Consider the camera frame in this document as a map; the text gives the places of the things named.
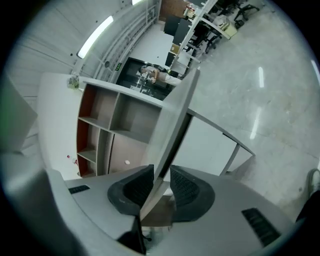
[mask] person's leg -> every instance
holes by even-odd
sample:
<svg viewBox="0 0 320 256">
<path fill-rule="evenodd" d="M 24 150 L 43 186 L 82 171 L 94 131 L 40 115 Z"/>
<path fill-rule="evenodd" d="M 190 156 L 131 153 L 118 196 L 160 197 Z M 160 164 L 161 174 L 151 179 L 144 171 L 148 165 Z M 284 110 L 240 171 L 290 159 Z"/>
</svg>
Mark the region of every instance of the person's leg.
<svg viewBox="0 0 320 256">
<path fill-rule="evenodd" d="M 296 221 L 299 221 L 303 218 L 313 218 L 316 217 L 316 215 L 319 217 L 320 171 L 318 169 L 312 169 L 309 171 L 307 177 L 307 189 L 308 201 L 304 204 Z"/>
<path fill-rule="evenodd" d="M 170 78 L 165 81 L 167 84 L 172 85 L 172 86 L 178 86 L 181 84 L 182 80 L 179 78 L 173 77 L 170 75 Z"/>
</svg>

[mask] exit sign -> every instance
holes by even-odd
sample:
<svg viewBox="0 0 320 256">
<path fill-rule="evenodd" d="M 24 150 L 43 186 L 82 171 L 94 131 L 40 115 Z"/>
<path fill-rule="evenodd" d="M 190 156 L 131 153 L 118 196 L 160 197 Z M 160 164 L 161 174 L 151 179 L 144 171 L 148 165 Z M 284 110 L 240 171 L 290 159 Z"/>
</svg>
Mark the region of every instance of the exit sign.
<svg viewBox="0 0 320 256">
<path fill-rule="evenodd" d="M 118 66 L 116 66 L 115 71 L 119 71 L 119 69 L 121 68 L 121 65 L 122 65 L 122 63 L 121 63 L 121 62 L 119 62 L 119 63 L 118 63 Z"/>
</svg>

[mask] concrete floor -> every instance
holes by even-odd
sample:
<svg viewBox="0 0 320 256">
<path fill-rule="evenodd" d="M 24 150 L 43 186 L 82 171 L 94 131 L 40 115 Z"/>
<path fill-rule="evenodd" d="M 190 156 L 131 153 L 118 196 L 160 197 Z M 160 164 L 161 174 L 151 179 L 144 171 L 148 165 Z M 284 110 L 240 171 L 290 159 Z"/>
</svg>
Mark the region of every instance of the concrete floor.
<svg viewBox="0 0 320 256">
<path fill-rule="evenodd" d="M 295 220 L 320 156 L 315 58 L 289 18 L 253 4 L 261 10 L 202 57 L 191 108 L 255 152 L 236 179 Z"/>
</svg>

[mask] desk clutter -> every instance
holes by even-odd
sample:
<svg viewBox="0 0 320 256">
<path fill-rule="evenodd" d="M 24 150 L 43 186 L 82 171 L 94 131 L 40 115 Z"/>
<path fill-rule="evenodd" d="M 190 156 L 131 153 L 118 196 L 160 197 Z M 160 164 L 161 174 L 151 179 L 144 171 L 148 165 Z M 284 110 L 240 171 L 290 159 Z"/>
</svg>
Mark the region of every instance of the desk clutter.
<svg viewBox="0 0 320 256">
<path fill-rule="evenodd" d="M 248 11 L 260 9 L 244 4 L 241 0 L 190 0 L 183 18 L 169 15 L 164 33 L 173 36 L 172 47 L 168 52 L 165 65 L 174 69 L 176 65 L 189 68 L 189 64 L 179 62 L 184 55 L 198 63 L 202 54 L 216 49 L 218 39 L 233 37 L 244 21 L 248 20 Z"/>
</svg>

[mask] white desk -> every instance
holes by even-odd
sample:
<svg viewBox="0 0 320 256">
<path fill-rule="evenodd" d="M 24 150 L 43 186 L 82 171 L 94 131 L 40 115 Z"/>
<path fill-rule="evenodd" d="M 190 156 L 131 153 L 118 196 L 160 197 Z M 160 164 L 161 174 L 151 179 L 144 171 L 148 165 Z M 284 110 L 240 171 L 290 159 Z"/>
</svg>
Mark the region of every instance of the white desk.
<svg viewBox="0 0 320 256">
<path fill-rule="evenodd" d="M 198 25 L 198 23 L 200 21 L 203 21 L 205 23 L 207 23 L 208 25 L 210 25 L 211 27 L 213 27 L 214 29 L 216 29 L 217 31 L 219 31 L 225 38 L 227 38 L 228 40 L 230 39 L 230 36 L 227 35 L 224 31 L 222 31 L 220 29 L 220 27 L 218 27 L 217 25 L 213 24 L 212 22 L 208 21 L 207 19 L 203 18 L 204 15 L 206 13 L 208 13 L 212 7 L 214 7 L 214 5 L 218 2 L 218 0 L 207 0 L 207 2 L 203 5 L 202 8 L 197 9 L 195 11 L 195 18 L 192 21 L 192 25 L 190 26 L 190 29 L 188 31 L 188 33 L 186 34 L 184 40 L 182 41 L 182 43 L 180 43 L 180 49 L 178 51 L 178 53 L 176 54 L 170 68 L 172 69 L 172 67 L 176 64 L 179 64 L 178 59 L 179 59 L 179 55 L 180 53 L 183 51 L 183 49 L 187 46 L 187 44 L 189 43 L 191 37 L 194 35 L 194 30 L 196 28 L 196 26 Z M 197 61 L 198 63 L 200 62 L 197 58 L 191 56 L 190 54 L 186 53 L 186 55 L 188 55 L 191 59 Z"/>
</svg>

